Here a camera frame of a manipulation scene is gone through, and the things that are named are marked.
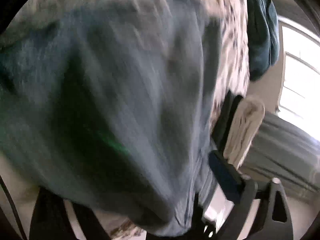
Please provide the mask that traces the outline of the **blue denim shorts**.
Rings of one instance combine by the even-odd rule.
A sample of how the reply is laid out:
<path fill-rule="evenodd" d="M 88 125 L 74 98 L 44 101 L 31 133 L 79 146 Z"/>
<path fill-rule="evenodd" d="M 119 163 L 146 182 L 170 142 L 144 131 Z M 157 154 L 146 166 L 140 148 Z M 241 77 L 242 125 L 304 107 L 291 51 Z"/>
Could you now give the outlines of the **blue denim shorts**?
<path fill-rule="evenodd" d="M 1 50 L 1 151 L 64 198 L 183 235 L 216 185 L 220 55 L 197 0 L 81 5 Z"/>

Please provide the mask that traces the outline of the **right teal curtain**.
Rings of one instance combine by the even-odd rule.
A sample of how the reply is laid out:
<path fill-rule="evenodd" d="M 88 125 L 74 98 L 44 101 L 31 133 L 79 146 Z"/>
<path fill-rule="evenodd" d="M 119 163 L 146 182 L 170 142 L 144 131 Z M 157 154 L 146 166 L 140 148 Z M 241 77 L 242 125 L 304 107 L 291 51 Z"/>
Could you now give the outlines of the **right teal curtain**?
<path fill-rule="evenodd" d="M 267 112 L 241 169 L 277 177 L 296 194 L 319 193 L 319 141 Z"/>

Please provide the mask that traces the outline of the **teal folded blanket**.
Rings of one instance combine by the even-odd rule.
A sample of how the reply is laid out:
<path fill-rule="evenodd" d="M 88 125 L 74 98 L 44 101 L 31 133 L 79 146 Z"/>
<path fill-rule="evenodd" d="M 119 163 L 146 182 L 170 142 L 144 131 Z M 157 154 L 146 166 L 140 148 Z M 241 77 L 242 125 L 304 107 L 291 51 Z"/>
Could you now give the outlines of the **teal folded blanket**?
<path fill-rule="evenodd" d="M 249 74 L 259 80 L 279 59 L 278 15 L 272 0 L 247 0 Z"/>

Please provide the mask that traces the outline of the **folded white pants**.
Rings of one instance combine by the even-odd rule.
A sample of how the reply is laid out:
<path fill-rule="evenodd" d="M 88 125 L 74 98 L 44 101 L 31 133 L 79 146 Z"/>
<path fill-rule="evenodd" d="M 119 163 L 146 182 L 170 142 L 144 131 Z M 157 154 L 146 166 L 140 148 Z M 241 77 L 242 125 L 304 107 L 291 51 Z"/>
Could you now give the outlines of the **folded white pants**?
<path fill-rule="evenodd" d="M 239 169 L 265 116 L 264 103 L 248 96 L 238 104 L 228 133 L 223 157 Z"/>

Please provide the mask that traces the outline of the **floral bed quilt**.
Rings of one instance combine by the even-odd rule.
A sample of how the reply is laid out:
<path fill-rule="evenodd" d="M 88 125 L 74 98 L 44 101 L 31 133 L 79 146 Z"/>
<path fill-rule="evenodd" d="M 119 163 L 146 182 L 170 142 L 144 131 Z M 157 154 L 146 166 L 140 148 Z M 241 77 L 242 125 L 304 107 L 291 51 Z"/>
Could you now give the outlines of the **floral bed quilt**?
<path fill-rule="evenodd" d="M 1 34 L 1 46 L 9 45 L 29 31 L 55 20 L 84 0 L 27 0 Z M 247 1 L 201 0 L 212 16 L 221 18 L 222 52 L 210 117 L 215 126 L 228 91 L 245 95 L 249 84 Z"/>

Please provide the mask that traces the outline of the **folded dark grey pants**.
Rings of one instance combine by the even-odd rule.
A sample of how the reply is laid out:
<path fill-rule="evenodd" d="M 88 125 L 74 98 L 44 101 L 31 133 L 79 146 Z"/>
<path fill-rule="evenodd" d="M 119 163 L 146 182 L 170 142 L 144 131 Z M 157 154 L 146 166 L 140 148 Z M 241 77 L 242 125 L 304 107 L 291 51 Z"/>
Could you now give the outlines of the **folded dark grey pants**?
<path fill-rule="evenodd" d="M 217 150 L 223 153 L 231 124 L 237 110 L 238 104 L 244 97 L 240 94 L 235 95 L 230 90 L 226 94 L 223 106 L 221 108 L 220 116 L 212 131 L 212 139 L 215 142 Z"/>

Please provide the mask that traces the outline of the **window with white frame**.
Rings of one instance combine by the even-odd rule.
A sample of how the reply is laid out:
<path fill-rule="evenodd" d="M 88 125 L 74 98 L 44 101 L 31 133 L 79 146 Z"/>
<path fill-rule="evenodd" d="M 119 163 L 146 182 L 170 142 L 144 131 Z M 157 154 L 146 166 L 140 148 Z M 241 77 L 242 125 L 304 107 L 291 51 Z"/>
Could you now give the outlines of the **window with white frame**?
<path fill-rule="evenodd" d="M 283 81 L 277 115 L 319 140 L 319 37 L 279 18 Z"/>

